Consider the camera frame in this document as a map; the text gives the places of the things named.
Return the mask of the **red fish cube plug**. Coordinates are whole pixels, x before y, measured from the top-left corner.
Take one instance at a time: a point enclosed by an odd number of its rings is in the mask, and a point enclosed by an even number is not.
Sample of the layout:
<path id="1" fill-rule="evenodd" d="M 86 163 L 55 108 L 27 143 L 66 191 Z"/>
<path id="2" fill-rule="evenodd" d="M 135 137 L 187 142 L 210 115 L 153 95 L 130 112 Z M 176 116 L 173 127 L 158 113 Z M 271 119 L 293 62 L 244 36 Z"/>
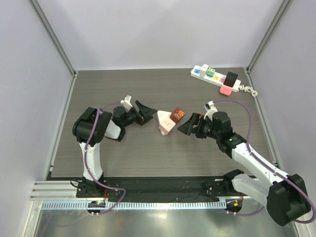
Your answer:
<path id="1" fill-rule="evenodd" d="M 170 115 L 170 119 L 177 124 L 178 122 L 181 121 L 181 119 L 185 116 L 185 112 L 180 109 L 179 107 L 177 107 L 176 109 L 174 109 Z"/>

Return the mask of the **white triangular socket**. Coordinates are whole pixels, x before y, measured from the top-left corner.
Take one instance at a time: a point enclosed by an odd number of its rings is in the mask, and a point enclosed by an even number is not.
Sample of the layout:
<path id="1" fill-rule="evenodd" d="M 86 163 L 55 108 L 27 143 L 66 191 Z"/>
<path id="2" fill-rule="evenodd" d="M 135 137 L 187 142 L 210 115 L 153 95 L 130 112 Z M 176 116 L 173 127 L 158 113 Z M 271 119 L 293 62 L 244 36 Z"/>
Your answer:
<path id="1" fill-rule="evenodd" d="M 163 136 L 167 135 L 176 125 L 170 116 L 171 112 L 157 111 L 158 128 Z"/>

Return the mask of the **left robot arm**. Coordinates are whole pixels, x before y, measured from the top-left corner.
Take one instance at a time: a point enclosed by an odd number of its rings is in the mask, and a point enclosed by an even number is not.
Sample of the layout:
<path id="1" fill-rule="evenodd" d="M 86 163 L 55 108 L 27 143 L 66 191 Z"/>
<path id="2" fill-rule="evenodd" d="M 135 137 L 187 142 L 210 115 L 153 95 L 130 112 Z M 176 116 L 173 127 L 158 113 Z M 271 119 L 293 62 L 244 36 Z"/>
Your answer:
<path id="1" fill-rule="evenodd" d="M 105 193 L 104 172 L 101 167 L 100 144 L 104 138 L 120 142 L 125 128 L 133 123 L 145 125 L 154 118 L 156 109 L 135 101 L 135 106 L 126 96 L 112 112 L 89 107 L 73 125 L 75 136 L 82 152 L 83 175 L 77 185 L 79 198 L 100 197 Z"/>

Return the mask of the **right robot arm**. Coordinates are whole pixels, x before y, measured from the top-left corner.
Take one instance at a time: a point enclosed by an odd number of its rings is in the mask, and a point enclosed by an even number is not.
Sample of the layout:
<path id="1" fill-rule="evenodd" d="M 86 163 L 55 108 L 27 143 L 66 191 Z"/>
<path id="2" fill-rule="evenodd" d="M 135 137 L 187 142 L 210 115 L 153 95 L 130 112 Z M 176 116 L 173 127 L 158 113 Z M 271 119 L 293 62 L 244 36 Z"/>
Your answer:
<path id="1" fill-rule="evenodd" d="M 316 218 L 316 208 L 308 197 L 305 182 L 298 174 L 289 175 L 267 162 L 241 135 L 235 133 L 225 112 L 212 117 L 193 113 L 178 131 L 197 138 L 213 138 L 219 150 L 247 168 L 255 178 L 234 170 L 226 175 L 223 191 L 228 195 L 245 194 L 266 208 L 280 226 L 312 212 L 308 224 Z"/>

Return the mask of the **small pink cube plug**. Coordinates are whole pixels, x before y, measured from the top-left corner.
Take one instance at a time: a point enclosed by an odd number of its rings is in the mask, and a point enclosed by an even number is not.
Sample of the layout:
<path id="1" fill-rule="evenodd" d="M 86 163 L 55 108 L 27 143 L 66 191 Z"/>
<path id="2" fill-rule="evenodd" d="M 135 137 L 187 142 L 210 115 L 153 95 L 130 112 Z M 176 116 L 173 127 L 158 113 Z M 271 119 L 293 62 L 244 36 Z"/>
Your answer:
<path id="1" fill-rule="evenodd" d="M 226 86 L 226 85 L 223 85 L 221 86 L 219 92 L 223 95 L 226 95 L 226 96 L 230 96 L 231 93 L 232 93 L 233 89 L 229 86 Z"/>

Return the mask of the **green cube plug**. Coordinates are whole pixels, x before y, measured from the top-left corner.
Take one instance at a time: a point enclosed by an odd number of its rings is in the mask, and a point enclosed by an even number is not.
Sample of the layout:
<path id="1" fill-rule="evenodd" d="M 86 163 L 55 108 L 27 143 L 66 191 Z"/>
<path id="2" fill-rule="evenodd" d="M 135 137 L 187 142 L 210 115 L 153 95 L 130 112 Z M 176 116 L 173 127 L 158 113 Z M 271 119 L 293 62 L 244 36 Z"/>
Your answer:
<path id="1" fill-rule="evenodd" d="M 211 78 L 211 77 L 214 76 L 215 72 L 216 72 L 215 69 L 208 68 L 207 71 L 206 71 L 206 75 Z"/>

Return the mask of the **white charger plug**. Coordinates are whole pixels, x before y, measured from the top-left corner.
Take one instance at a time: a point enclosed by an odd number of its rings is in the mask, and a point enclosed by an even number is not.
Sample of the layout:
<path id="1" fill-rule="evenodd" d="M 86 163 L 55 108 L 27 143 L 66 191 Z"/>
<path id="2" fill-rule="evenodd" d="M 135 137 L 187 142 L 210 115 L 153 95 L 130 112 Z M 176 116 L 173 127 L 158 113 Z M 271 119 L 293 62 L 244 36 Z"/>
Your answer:
<path id="1" fill-rule="evenodd" d="M 200 74 L 199 74 L 199 77 L 200 78 L 204 78 L 206 73 L 207 73 L 207 70 L 208 70 L 208 65 L 207 64 L 203 64 L 200 68 Z"/>

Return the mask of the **black cube plug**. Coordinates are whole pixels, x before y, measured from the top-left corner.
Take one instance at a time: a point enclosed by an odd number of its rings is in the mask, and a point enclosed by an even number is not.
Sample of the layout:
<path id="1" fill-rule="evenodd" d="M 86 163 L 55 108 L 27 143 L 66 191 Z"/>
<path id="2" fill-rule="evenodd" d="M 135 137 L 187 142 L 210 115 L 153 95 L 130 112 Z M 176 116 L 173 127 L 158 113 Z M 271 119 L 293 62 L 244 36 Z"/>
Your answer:
<path id="1" fill-rule="evenodd" d="M 223 85 L 233 88 L 237 78 L 238 78 L 238 74 L 233 73 L 233 72 L 228 72 L 223 82 Z"/>

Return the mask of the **white power strip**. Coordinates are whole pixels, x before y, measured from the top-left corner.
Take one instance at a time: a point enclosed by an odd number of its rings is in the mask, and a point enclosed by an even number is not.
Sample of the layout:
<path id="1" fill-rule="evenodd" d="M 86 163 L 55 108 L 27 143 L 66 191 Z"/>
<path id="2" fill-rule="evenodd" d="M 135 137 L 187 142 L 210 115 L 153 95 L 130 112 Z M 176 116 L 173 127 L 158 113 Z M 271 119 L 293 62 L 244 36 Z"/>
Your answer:
<path id="1" fill-rule="evenodd" d="M 196 78 L 196 79 L 199 79 L 199 80 L 202 80 L 204 82 L 207 82 L 207 83 L 210 83 L 210 84 L 213 84 L 215 86 L 218 86 L 218 87 L 221 87 L 223 86 L 223 82 L 226 78 L 226 75 L 224 74 L 221 74 L 219 72 L 215 72 L 214 76 L 213 77 L 208 77 L 207 75 L 205 75 L 204 78 L 200 78 L 199 77 L 199 74 L 200 74 L 200 68 L 201 66 L 199 65 L 195 65 L 192 69 L 191 69 L 191 76 Z M 236 80 L 234 86 L 233 86 L 233 92 L 238 92 L 239 91 L 239 86 L 241 85 L 241 81 L 239 79 Z"/>

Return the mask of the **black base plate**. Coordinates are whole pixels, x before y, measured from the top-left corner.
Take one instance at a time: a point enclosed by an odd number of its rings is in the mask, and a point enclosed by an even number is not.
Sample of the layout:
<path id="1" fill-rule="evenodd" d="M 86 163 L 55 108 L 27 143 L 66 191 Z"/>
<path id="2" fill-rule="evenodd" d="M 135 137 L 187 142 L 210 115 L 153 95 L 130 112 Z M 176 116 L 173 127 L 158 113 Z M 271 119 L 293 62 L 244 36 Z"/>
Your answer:
<path id="1" fill-rule="evenodd" d="M 101 198 L 117 201 L 126 194 L 124 202 L 193 202 L 213 201 L 218 197 L 239 196 L 231 183 L 222 176 L 176 176 L 176 177 L 102 177 L 100 186 L 94 181 L 79 181 L 78 198 Z"/>

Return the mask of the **left aluminium frame post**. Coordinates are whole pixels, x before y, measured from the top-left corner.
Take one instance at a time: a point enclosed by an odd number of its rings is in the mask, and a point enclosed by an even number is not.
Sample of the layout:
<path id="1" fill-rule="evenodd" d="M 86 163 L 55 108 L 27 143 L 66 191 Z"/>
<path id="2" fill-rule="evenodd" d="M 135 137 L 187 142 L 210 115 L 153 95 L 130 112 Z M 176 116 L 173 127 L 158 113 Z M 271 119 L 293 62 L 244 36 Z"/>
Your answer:
<path id="1" fill-rule="evenodd" d="M 37 0 L 28 0 L 30 5 L 32 6 L 35 14 L 39 18 L 41 24 L 43 25 L 45 31 L 47 32 L 51 42 L 53 43 L 54 47 L 56 48 L 57 52 L 59 53 L 61 59 L 63 60 L 64 64 L 66 65 L 68 71 L 72 75 L 72 77 L 76 76 L 76 70 L 73 68 L 68 56 L 64 48 L 62 47 L 58 37 L 56 36 L 49 20 L 47 19 L 42 7 L 40 6 Z"/>

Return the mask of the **aluminium frame post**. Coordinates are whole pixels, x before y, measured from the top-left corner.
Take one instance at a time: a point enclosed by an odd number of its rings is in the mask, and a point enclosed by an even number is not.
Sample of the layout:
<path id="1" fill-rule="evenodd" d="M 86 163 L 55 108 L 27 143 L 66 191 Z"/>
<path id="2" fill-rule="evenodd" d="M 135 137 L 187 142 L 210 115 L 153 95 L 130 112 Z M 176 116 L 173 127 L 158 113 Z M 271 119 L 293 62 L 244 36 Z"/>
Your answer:
<path id="1" fill-rule="evenodd" d="M 53 43 L 54 47 L 56 48 L 57 52 L 59 53 L 61 59 L 63 60 L 64 64 L 66 65 L 68 71 L 72 75 L 72 77 L 76 76 L 76 70 L 73 68 L 68 56 L 64 48 L 62 47 L 58 37 L 56 36 L 49 20 L 47 19 L 42 7 L 40 6 L 37 0 L 28 0 L 30 5 L 32 6 L 35 14 L 39 18 L 41 24 L 43 25 L 45 31 L 47 32 L 51 42 Z"/>
<path id="2" fill-rule="evenodd" d="M 252 56 L 248 66 L 244 69 L 247 74 L 250 74 L 252 69 L 254 68 L 256 62 L 258 61 L 260 55 L 262 54 L 263 50 L 265 49 L 266 45 L 268 44 L 270 38 L 272 37 L 273 33 L 275 32 L 278 24 L 280 23 L 282 17 L 288 10 L 292 3 L 292 0 L 282 0 L 280 6 L 278 7 L 275 15 L 272 18 L 271 23 L 269 24 L 266 32 L 264 33 L 263 38 L 261 39 L 257 49 L 255 50 L 254 55 Z"/>

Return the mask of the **aluminium front rail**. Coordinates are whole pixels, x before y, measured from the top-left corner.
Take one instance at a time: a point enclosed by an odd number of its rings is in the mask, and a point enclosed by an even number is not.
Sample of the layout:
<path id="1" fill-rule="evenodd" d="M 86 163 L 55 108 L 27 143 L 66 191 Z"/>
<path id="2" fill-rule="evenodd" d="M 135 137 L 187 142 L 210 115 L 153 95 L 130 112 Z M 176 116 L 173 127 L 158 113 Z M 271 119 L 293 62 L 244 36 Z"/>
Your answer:
<path id="1" fill-rule="evenodd" d="M 77 189 L 69 181 L 36 181 L 30 200 L 76 199 Z"/>

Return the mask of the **right aluminium frame post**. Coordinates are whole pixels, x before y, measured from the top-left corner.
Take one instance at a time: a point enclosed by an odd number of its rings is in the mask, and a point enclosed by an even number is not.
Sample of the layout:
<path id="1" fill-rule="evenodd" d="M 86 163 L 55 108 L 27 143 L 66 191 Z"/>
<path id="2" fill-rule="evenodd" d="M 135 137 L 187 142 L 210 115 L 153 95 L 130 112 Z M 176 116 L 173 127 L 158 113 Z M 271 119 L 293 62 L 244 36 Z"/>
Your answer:
<path id="1" fill-rule="evenodd" d="M 252 69 L 254 68 L 256 62 L 258 61 L 260 55 L 262 54 L 263 50 L 265 49 L 266 45 L 268 44 L 270 38 L 272 37 L 273 33 L 275 32 L 278 24 L 280 23 L 282 17 L 288 10 L 292 3 L 292 0 L 282 0 L 280 6 L 278 7 L 275 15 L 272 18 L 271 23 L 269 24 L 266 32 L 264 33 L 263 38 L 261 39 L 257 49 L 255 50 L 254 55 L 252 56 L 248 66 L 244 69 L 247 74 L 250 74 Z"/>

